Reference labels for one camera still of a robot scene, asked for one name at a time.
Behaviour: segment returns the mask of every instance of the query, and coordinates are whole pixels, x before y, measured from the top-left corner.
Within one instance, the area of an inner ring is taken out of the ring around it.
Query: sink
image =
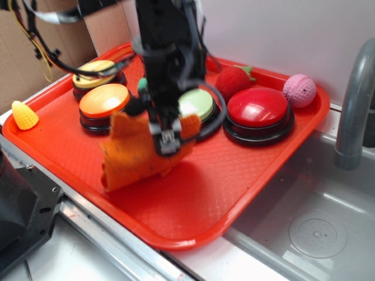
[[[315,131],[225,238],[290,280],[373,280],[375,151],[344,171],[335,143]]]

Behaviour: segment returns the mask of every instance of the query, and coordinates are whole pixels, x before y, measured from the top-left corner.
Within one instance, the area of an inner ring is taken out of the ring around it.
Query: gray faucet
[[[360,49],[346,89],[335,147],[335,165],[354,170],[362,145],[375,146],[375,38]]]

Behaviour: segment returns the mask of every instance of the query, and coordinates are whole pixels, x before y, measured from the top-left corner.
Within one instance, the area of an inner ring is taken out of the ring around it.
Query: white wall
[[[134,0],[125,1],[132,35]],[[202,0],[214,56],[309,75],[342,105],[354,60],[375,37],[375,0]]]

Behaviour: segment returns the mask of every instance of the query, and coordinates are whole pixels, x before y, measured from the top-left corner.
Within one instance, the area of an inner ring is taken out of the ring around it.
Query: orange towel
[[[180,119],[183,139],[200,131],[200,119],[191,115]],[[166,175],[178,162],[192,152],[195,141],[181,147],[172,157],[161,157],[155,152],[148,120],[125,113],[112,116],[108,142],[101,143],[104,154],[101,182],[106,191],[113,191],[156,174]]]

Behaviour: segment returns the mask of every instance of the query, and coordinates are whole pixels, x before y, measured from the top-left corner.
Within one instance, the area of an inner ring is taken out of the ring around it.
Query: red strawberry
[[[250,75],[252,69],[251,66],[229,66],[220,72],[215,87],[221,92],[226,102],[234,94],[251,87],[251,82],[255,81]]]

